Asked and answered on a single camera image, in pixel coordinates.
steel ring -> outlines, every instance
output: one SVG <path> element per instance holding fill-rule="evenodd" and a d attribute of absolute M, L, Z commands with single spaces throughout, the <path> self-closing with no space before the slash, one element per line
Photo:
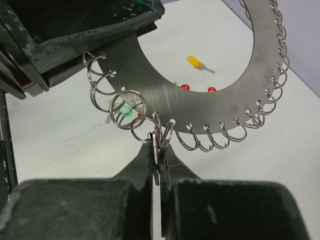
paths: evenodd
<path fill-rule="evenodd" d="M 214 147 L 215 147 L 215 141 L 214 141 L 214 136 L 213 136 L 213 134 L 212 134 L 211 131 L 210 131 L 209 125 L 208 125 L 208 124 L 205 124 L 204 127 L 205 127 L 205 130 L 206 130 L 206 132 L 207 132 L 207 136 L 208 136 L 208 138 L 209 138 L 209 140 L 210 140 L 210 142 L 211 142 L 212 145 L 210 145 L 209 148 L 205 148 L 205 147 L 200 143 L 199 149 L 200 149 L 202 152 L 204 152 L 204 153 L 208 153 L 208 152 L 210 152 L 210 151 L 212 151 L 212 150 L 214 149 Z"/>
<path fill-rule="evenodd" d="M 138 121 L 140 121 L 140 119 L 141 119 L 141 117 L 138 116 L 138 117 L 136 117 L 136 118 L 132 121 L 132 123 L 131 123 L 131 133 L 132 133 L 132 135 L 134 136 L 134 138 L 137 139 L 140 143 L 150 144 L 150 143 L 152 142 L 151 139 L 143 140 L 143 139 L 141 139 L 140 137 L 138 137 L 138 136 L 136 135 L 135 131 L 134 131 L 135 128 L 136 128 L 136 127 L 134 127 L 134 124 L 137 123 Z M 155 125 L 157 125 L 157 123 L 156 123 L 155 120 L 153 120 L 152 118 L 147 117 L 147 116 L 146 116 L 145 118 L 143 118 L 143 121 L 142 121 L 142 122 L 144 122 L 145 119 L 147 119 L 147 120 L 153 122 Z"/>
<path fill-rule="evenodd" d="M 118 113 L 118 116 L 116 117 L 116 122 L 119 123 L 121 125 L 122 121 L 126 118 L 126 116 L 134 109 L 136 109 L 139 105 L 141 105 L 142 103 L 137 103 L 136 105 L 132 106 L 130 109 L 128 109 L 125 114 L 122 116 L 122 118 L 119 120 L 120 118 L 120 115 L 122 114 L 122 112 L 119 112 Z M 131 125 L 132 123 L 127 123 L 125 125 L 121 125 L 123 127 L 123 129 L 126 129 L 126 130 L 131 130 Z"/>
<path fill-rule="evenodd" d="M 221 134 L 222 134 L 222 136 L 224 136 L 225 138 L 227 138 L 227 142 L 224 143 L 224 146 L 221 146 L 221 145 L 218 144 L 215 140 L 213 140 L 213 144 L 214 144 L 214 146 L 215 146 L 217 149 L 219 149 L 219 150 L 224 150 L 224 149 L 226 149 L 227 147 L 229 147 L 231 140 L 230 140 L 229 133 L 228 133 L 228 131 L 227 131 L 226 128 L 225 128 L 225 124 L 224 124 L 224 123 L 223 123 L 223 126 L 220 127 L 220 128 L 222 129 Z"/>
<path fill-rule="evenodd" d="M 272 98 L 270 103 L 273 103 L 273 107 L 271 108 L 270 111 L 264 111 L 263 110 L 264 114 L 267 116 L 267 115 L 270 115 L 270 114 L 272 114 L 274 112 L 274 110 L 277 107 L 277 101 L 276 101 L 275 97 L 270 92 L 266 92 L 265 94 L 267 94 L 269 98 Z"/>
<path fill-rule="evenodd" d="M 266 122 L 266 114 L 265 114 L 265 110 L 264 110 L 264 107 L 262 106 L 261 104 L 261 101 L 258 100 L 258 105 L 259 105 L 259 111 L 258 111 L 258 118 L 260 119 L 260 116 L 262 116 L 262 120 L 261 120 L 261 125 L 260 127 L 262 127 L 263 125 L 265 125 L 265 122 Z"/>
<path fill-rule="evenodd" d="M 286 40 L 287 30 L 286 30 L 285 26 L 281 22 L 279 22 L 278 19 L 275 19 L 274 23 L 278 25 L 279 29 L 283 33 L 283 40 Z"/>
<path fill-rule="evenodd" d="M 242 123 L 239 122 L 239 119 L 238 119 L 236 116 L 233 118 L 233 121 L 234 121 L 236 124 L 238 124 L 238 126 L 242 127 L 242 129 L 243 129 L 243 131 L 244 131 L 244 136 L 243 136 L 242 138 L 237 138 L 237 137 L 233 137 L 233 136 L 230 136 L 230 135 L 229 135 L 229 138 L 230 138 L 231 141 L 233 141 L 233 142 L 235 142 L 235 143 L 241 143 L 241 142 L 243 142 L 243 141 L 247 138 L 247 136 L 248 136 L 248 131 L 247 131 L 246 127 L 245 127 Z"/>
<path fill-rule="evenodd" d="M 170 125 L 170 128 L 166 128 L 164 130 L 164 133 L 163 133 L 163 142 L 162 142 L 162 145 L 161 145 L 161 150 L 160 152 L 161 153 L 164 153 L 166 152 L 168 146 L 169 146 L 169 143 L 170 143 L 170 140 L 172 138 L 172 134 L 174 132 L 174 124 L 172 122 L 169 122 L 167 123 L 166 125 Z"/>
<path fill-rule="evenodd" d="M 275 87 L 277 87 L 276 89 L 280 89 L 280 95 L 275 99 L 275 101 L 278 102 L 284 94 L 284 89 L 282 88 L 281 84 L 273 76 L 271 77 L 271 81 L 274 82 Z M 274 101 L 268 100 L 266 103 L 273 104 Z"/>
<path fill-rule="evenodd" d="M 281 11 L 278 9 L 278 8 L 276 8 L 274 5 L 270 5 L 270 8 L 274 11 L 274 12 L 276 12 L 277 14 L 278 14 L 278 16 L 279 16 L 279 18 L 280 18 L 280 22 L 282 23 L 283 22 L 283 16 L 282 16 L 282 13 L 281 13 Z"/>
<path fill-rule="evenodd" d="M 179 142 L 181 143 L 181 145 L 182 145 L 185 149 L 187 149 L 187 150 L 189 150 L 189 151 L 194 151 L 194 150 L 196 150 L 196 149 L 199 148 L 199 146 L 200 146 L 200 141 L 199 141 L 199 139 L 198 139 L 198 137 L 197 137 L 197 135 L 196 135 L 196 133 L 195 133 L 195 131 L 194 131 L 194 128 L 193 128 L 192 124 L 191 124 L 191 123 L 188 123 L 187 125 L 189 126 L 189 128 L 190 128 L 189 131 L 190 131 L 190 133 L 192 134 L 193 139 L 194 139 L 194 141 L 195 141 L 195 146 L 194 146 L 194 147 L 190 147 L 189 145 L 187 145 L 187 144 L 185 143 L 185 141 L 183 141 L 183 139 L 181 138 L 179 132 L 175 131 L 175 135 L 176 135 L 176 137 L 178 138 L 178 140 L 179 140 Z"/>
<path fill-rule="evenodd" d="M 133 93 L 133 94 L 137 95 L 137 96 L 140 98 L 140 101 L 142 101 L 142 104 L 143 104 L 143 114 L 142 114 L 141 117 L 139 117 L 139 118 L 141 118 L 141 121 L 140 121 L 136 126 L 134 126 L 134 127 L 132 128 L 132 129 L 136 129 L 136 128 L 138 128 L 139 126 L 141 126 L 141 124 L 144 122 L 144 118 L 147 116 L 146 101 L 145 101 L 145 99 L 141 96 L 141 94 L 140 94 L 139 92 L 135 91 L 135 90 L 130 90 L 130 89 L 128 89 L 128 90 L 123 90 L 122 92 L 123 92 L 124 94 L 126 94 L 126 93 Z M 120 95 L 117 94 L 117 95 L 114 96 L 114 98 L 112 99 L 111 104 L 110 104 L 110 108 L 109 108 L 109 113 L 111 112 L 112 109 L 114 109 L 116 100 L 117 100 L 119 97 L 120 97 Z M 113 121 L 113 123 L 114 123 L 118 128 L 120 128 L 120 129 L 123 129 L 123 130 L 131 130 L 131 129 L 128 129 L 128 128 L 126 127 L 126 125 L 125 125 L 125 126 L 122 126 L 121 124 L 119 124 L 119 123 L 116 121 L 115 116 L 114 116 L 114 114 L 113 114 L 114 112 L 115 112 L 115 110 L 113 110 L 112 113 L 110 113 L 110 117 L 111 117 L 111 120 Z"/>
<path fill-rule="evenodd" d="M 287 63 L 286 63 L 287 66 L 286 66 L 286 69 L 284 70 L 285 72 L 287 72 L 288 69 L 290 68 L 290 59 L 289 59 L 289 57 L 285 53 L 282 52 L 281 48 L 278 48 L 276 51 L 277 51 L 277 53 L 279 53 L 281 55 L 283 60 L 284 59 L 287 60 Z"/>

punched hole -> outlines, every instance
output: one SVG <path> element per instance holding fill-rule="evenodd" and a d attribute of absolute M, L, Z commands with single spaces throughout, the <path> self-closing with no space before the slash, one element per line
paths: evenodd
<path fill-rule="evenodd" d="M 137 107 L 137 108 L 141 108 L 141 107 L 144 105 L 141 100 L 137 100 L 137 101 L 135 102 L 135 104 L 136 104 L 136 107 Z"/>
<path fill-rule="evenodd" d="M 221 121 L 221 122 L 219 123 L 219 127 L 223 129 L 223 128 L 225 127 L 225 123 L 224 123 L 223 121 Z"/>
<path fill-rule="evenodd" d="M 203 125 L 203 130 L 207 131 L 207 129 L 210 129 L 209 124 L 205 124 L 205 125 Z"/>
<path fill-rule="evenodd" d="M 173 126 L 174 126 L 174 125 L 176 125 L 176 120 L 174 120 L 174 119 L 170 119 L 169 123 L 172 123 L 172 124 L 173 124 Z"/>
<path fill-rule="evenodd" d="M 191 123 L 191 122 L 189 122 L 187 125 L 186 125 L 186 129 L 188 129 L 188 130 L 191 130 L 191 128 L 193 128 L 194 127 L 194 125 Z"/>
<path fill-rule="evenodd" d="M 114 74 L 110 76 L 111 78 L 114 78 L 117 75 L 117 72 L 115 70 L 110 70 L 109 74 Z"/>
<path fill-rule="evenodd" d="M 238 118 L 237 116 L 235 116 L 235 117 L 233 118 L 233 122 L 236 124 L 237 122 L 239 122 L 239 118 Z"/>

white surface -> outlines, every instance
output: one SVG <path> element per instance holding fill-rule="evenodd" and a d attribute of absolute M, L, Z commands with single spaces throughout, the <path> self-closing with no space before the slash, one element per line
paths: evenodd
<path fill-rule="evenodd" d="M 165 77 L 206 91 L 224 88 L 242 74 L 251 56 L 253 35 L 224 3 L 181 0 L 165 7 L 158 29 L 139 39 Z M 194 69 L 186 61 L 188 55 L 216 74 Z M 284 184 L 294 195 L 310 236 L 319 239 L 320 100 L 291 71 L 288 75 L 276 111 L 267 116 L 264 127 L 249 130 L 244 142 L 232 142 L 228 149 L 211 153 L 189 152 L 175 136 L 171 144 L 178 157 L 204 179 Z M 110 98 L 101 99 L 107 106 Z M 107 115 L 91 104 L 85 71 L 35 98 L 20 101 L 9 96 L 7 101 L 20 182 L 112 177 L 140 149 L 129 131 L 104 124 Z M 137 133 L 146 136 L 151 126 L 144 123 Z M 231 131 L 235 132 L 241 137 L 241 131 Z M 191 136 L 183 137 L 192 142 Z M 160 235 L 159 197 L 156 189 L 155 239 Z"/>

hole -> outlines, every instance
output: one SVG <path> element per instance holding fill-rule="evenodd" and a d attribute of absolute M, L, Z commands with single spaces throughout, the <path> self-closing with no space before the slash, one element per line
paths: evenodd
<path fill-rule="evenodd" d="M 170 119 L 169 123 L 173 123 L 173 126 L 176 125 L 176 120 Z"/>
<path fill-rule="evenodd" d="M 144 105 L 141 100 L 137 100 L 137 101 L 135 102 L 135 104 L 138 104 L 138 105 L 136 106 L 137 108 L 141 108 L 141 107 Z"/>
<path fill-rule="evenodd" d="M 205 125 L 203 125 L 203 130 L 207 131 L 207 129 L 210 129 L 209 124 L 205 124 Z"/>
<path fill-rule="evenodd" d="M 193 128 L 193 124 L 191 122 L 189 122 L 187 125 L 186 125 L 186 129 L 188 130 L 191 130 L 191 128 Z"/>
<path fill-rule="evenodd" d="M 189 23 L 190 19 L 197 19 L 197 23 L 221 22 L 219 14 L 212 14 L 212 9 L 216 9 L 214 1 L 207 1 L 207 4 L 195 4 L 193 8 L 194 11 L 189 14 L 179 16 L 179 21 L 175 22 L 177 29 L 185 29 L 186 23 Z M 253 32 L 250 31 L 248 39 L 244 40 L 241 35 L 234 35 L 235 27 L 233 24 L 216 27 L 214 33 L 210 24 L 202 24 L 201 36 L 190 37 L 190 32 L 199 32 L 199 24 L 196 22 L 189 24 L 190 31 L 180 32 L 179 37 L 174 36 L 170 44 L 166 44 L 165 41 L 159 42 L 157 47 L 151 48 L 149 39 L 139 37 L 138 41 L 152 66 L 168 81 L 176 83 L 176 86 L 172 85 L 173 88 L 178 89 L 182 85 L 189 85 L 189 91 L 207 93 L 209 87 L 214 87 L 218 92 L 235 83 L 248 67 L 254 45 Z M 156 40 L 162 37 L 161 32 L 154 31 L 154 33 L 152 39 Z M 212 47 L 213 36 L 215 47 Z M 226 53 L 233 53 L 237 57 L 228 57 Z M 190 63 L 187 60 L 190 55 L 200 61 L 204 67 L 194 67 L 193 64 L 196 64 L 197 61 L 193 64 Z M 185 89 L 178 90 L 188 94 Z"/>
<path fill-rule="evenodd" d="M 221 122 L 219 123 L 219 127 L 223 129 L 223 128 L 225 127 L 225 123 L 224 123 L 223 121 L 221 121 Z"/>
<path fill-rule="evenodd" d="M 114 74 L 110 76 L 111 78 L 114 78 L 117 75 L 117 72 L 115 70 L 110 70 L 109 74 Z"/>

curved metal plate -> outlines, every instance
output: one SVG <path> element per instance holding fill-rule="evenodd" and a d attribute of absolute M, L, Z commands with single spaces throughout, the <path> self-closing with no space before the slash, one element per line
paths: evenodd
<path fill-rule="evenodd" d="M 233 122 L 238 117 L 241 123 L 250 119 L 246 110 L 253 115 L 258 112 L 257 100 L 265 105 L 275 84 L 271 76 L 279 79 L 280 71 L 275 63 L 283 64 L 277 53 L 280 47 L 277 34 L 281 34 L 274 20 L 275 12 L 270 9 L 269 0 L 244 0 L 252 19 L 254 43 L 250 62 L 242 76 L 232 85 L 216 92 L 195 92 L 171 83 L 150 64 L 134 35 L 115 42 L 105 50 L 108 58 L 99 61 L 102 69 L 115 69 L 117 76 L 108 79 L 117 93 L 131 106 L 136 104 L 137 96 L 122 93 L 121 88 L 139 92 L 147 102 L 148 113 L 160 113 L 163 124 L 175 120 L 174 130 L 190 133 L 187 124 L 192 123 L 196 134 L 207 134 L 204 124 L 210 126 L 212 133 L 220 133 L 220 122 L 227 130 L 238 125 Z"/>

